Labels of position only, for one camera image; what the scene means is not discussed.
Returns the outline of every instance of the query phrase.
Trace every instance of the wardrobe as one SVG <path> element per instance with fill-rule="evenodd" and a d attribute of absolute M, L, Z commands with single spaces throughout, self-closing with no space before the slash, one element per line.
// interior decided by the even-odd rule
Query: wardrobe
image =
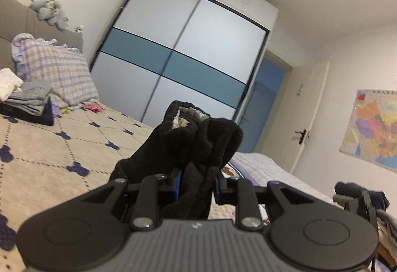
<path fill-rule="evenodd" d="M 264 0 L 128 0 L 92 65 L 100 100 L 152 127 L 173 100 L 237 120 L 277 13 Z"/>

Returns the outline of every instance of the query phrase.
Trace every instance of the white logo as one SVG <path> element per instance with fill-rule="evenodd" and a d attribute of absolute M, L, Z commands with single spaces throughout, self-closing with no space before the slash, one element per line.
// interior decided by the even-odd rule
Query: white logo
<path fill-rule="evenodd" d="M 198 230 L 199 228 L 203 227 L 203 224 L 197 222 L 197 223 L 192 224 L 192 227 L 195 228 L 196 230 Z"/>

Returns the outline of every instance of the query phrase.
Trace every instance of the teal stripe panel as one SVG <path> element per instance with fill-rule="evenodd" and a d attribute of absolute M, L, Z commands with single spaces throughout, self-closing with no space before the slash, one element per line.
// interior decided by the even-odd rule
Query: teal stripe panel
<path fill-rule="evenodd" d="M 120 29 L 112 28 L 101 51 L 160 74 L 171 49 Z"/>
<path fill-rule="evenodd" d="M 204 63 L 173 51 L 162 76 L 237 108 L 245 84 Z"/>

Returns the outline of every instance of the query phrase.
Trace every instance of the white folded clothing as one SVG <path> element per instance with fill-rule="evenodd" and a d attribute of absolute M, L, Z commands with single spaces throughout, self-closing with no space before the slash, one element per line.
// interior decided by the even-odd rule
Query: white folded clothing
<path fill-rule="evenodd" d="M 16 76 L 11 69 L 0 69 L 0 101 L 4 102 L 15 89 L 18 89 L 23 84 L 18 76 Z"/>

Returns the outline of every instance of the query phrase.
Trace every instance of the gray headboard cushion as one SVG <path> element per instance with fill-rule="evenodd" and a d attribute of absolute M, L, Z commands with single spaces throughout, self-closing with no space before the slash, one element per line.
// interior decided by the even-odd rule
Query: gray headboard cushion
<path fill-rule="evenodd" d="M 0 69 L 9 67 L 15 70 L 11 58 L 11 40 L 20 33 L 30 33 L 35 38 L 56 39 L 57 45 L 83 49 L 82 34 L 69 30 L 60 31 L 40 21 L 36 13 L 17 0 L 0 0 Z"/>

